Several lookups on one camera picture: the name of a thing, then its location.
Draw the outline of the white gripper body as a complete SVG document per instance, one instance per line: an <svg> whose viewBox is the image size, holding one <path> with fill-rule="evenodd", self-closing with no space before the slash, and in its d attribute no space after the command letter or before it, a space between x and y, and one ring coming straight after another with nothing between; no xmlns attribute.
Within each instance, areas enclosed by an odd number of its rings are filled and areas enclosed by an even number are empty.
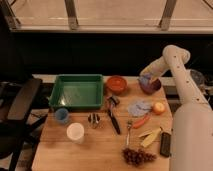
<svg viewBox="0 0 213 171"><path fill-rule="evenodd" d="M152 78L158 78L159 68L154 65L148 65L140 72L140 75L150 75Z"/></svg>

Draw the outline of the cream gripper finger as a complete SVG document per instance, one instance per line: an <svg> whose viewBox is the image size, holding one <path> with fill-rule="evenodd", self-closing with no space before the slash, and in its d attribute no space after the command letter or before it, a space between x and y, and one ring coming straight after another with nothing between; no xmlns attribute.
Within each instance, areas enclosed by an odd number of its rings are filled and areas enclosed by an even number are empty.
<svg viewBox="0 0 213 171"><path fill-rule="evenodd" d="M158 80L158 77L152 77L151 80L150 80L150 82L151 82L151 83L154 83L154 82L156 82L157 80Z"/></svg>

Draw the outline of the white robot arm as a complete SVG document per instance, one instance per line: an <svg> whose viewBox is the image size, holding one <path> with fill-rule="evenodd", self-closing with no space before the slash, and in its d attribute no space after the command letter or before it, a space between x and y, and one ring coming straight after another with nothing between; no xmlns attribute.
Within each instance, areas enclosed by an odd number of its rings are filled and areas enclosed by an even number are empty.
<svg viewBox="0 0 213 171"><path fill-rule="evenodd" d="M169 171L213 171L213 109L204 97L185 64L190 52L167 45L162 56L140 74L162 76L170 70L181 106L173 116Z"/></svg>

